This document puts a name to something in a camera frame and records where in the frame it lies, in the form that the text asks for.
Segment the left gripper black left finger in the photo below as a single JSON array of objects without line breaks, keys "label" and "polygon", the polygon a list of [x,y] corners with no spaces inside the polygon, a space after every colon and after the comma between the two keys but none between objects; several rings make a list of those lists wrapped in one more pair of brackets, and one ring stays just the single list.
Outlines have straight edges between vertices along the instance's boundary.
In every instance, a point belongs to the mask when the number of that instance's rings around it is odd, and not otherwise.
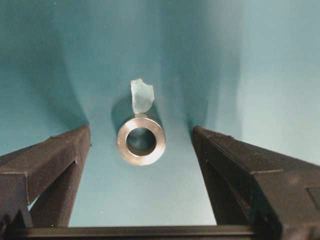
[{"label": "left gripper black left finger", "polygon": [[66,228],[91,147],[87,125],[0,157],[0,227]]}]

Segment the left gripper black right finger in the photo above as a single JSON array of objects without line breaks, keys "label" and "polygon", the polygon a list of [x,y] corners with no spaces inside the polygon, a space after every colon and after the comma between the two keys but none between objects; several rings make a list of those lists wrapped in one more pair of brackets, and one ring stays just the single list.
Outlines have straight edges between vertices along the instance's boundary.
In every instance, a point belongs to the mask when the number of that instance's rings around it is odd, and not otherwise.
[{"label": "left gripper black right finger", "polygon": [[192,145],[219,225],[250,225],[259,240],[320,237],[318,165],[195,126]]}]

